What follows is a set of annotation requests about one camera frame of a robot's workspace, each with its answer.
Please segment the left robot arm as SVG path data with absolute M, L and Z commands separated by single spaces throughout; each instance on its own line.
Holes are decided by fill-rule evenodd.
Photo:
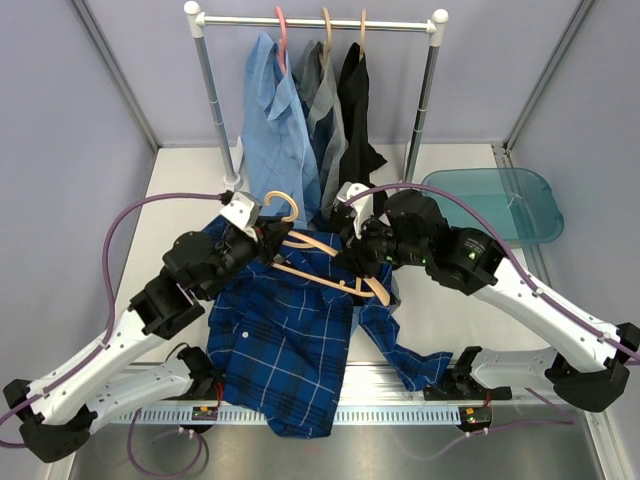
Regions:
M 241 230 L 224 222 L 219 238 L 205 231 L 181 235 L 164 266 L 130 301 L 108 341 L 97 339 L 37 381 L 16 379 L 3 389 L 21 421 L 25 447 L 45 463 L 80 449 L 115 418 L 163 399 L 202 399 L 224 375 L 199 347 L 146 372 L 117 380 L 124 368 L 200 318 L 253 260 L 272 260 L 293 225 L 261 217 Z

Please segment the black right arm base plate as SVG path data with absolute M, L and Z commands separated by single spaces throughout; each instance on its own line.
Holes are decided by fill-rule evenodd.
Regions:
M 507 401 L 513 398 L 510 387 L 487 389 L 469 375 L 448 368 L 435 385 L 423 389 L 425 400 L 442 401 Z

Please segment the beige hanger of plaid shirt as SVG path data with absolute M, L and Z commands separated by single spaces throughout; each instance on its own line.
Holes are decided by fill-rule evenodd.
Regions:
M 269 191 L 264 197 L 264 203 L 267 206 L 269 206 L 273 198 L 284 199 L 291 208 L 290 214 L 282 218 L 283 221 L 293 222 L 298 218 L 299 207 L 295 202 L 295 200 L 290 195 L 277 190 Z M 309 248 L 316 249 L 323 252 L 326 255 L 329 255 L 330 257 L 336 257 L 338 254 L 338 251 L 333 247 L 330 247 L 329 245 L 326 245 L 320 241 L 317 241 L 314 238 L 301 234 L 297 231 L 291 230 L 288 233 L 288 235 L 294 239 L 297 239 L 297 242 L 291 242 L 291 241 L 285 240 L 282 242 L 284 246 L 288 246 L 294 249 L 309 249 Z M 295 275 L 302 279 L 306 279 L 308 281 L 311 281 L 335 290 L 339 290 L 350 295 L 355 295 L 357 297 L 362 297 L 362 298 L 375 297 L 380 301 L 380 303 L 383 306 L 389 306 L 391 303 L 390 293 L 375 278 L 356 277 L 354 287 L 349 287 L 346 285 L 346 283 L 343 280 L 340 280 L 339 282 L 334 282 L 321 277 L 317 277 L 315 275 L 311 275 L 306 272 L 296 270 L 284 264 L 273 263 L 272 267 L 274 269 L 283 271 L 285 273 Z

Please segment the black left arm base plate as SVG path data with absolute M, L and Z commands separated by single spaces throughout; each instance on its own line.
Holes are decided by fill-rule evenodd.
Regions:
M 225 384 L 226 372 L 224 370 L 213 369 L 204 373 L 198 373 L 185 393 L 169 397 L 169 400 L 222 400 Z

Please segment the blue plaid shirt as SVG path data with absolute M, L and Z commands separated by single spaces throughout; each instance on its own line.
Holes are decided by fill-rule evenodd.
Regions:
M 252 261 L 214 300 L 206 352 L 226 402 L 265 415 L 282 437 L 331 433 L 358 324 L 414 392 L 438 383 L 452 355 L 420 355 L 377 297 L 362 298 Z

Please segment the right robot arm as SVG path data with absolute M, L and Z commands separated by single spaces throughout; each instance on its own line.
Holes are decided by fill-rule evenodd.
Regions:
M 500 399 L 509 389 L 528 388 L 599 413 L 624 393 L 628 363 L 639 357 L 637 326 L 613 325 L 568 301 L 525 270 L 489 227 L 450 225 L 432 197 L 435 189 L 391 189 L 380 215 L 377 188 L 346 183 L 339 190 L 331 219 L 347 269 L 372 277 L 383 264 L 422 267 L 439 285 L 498 308 L 548 344 L 529 351 L 466 348 L 437 387 L 444 397 Z

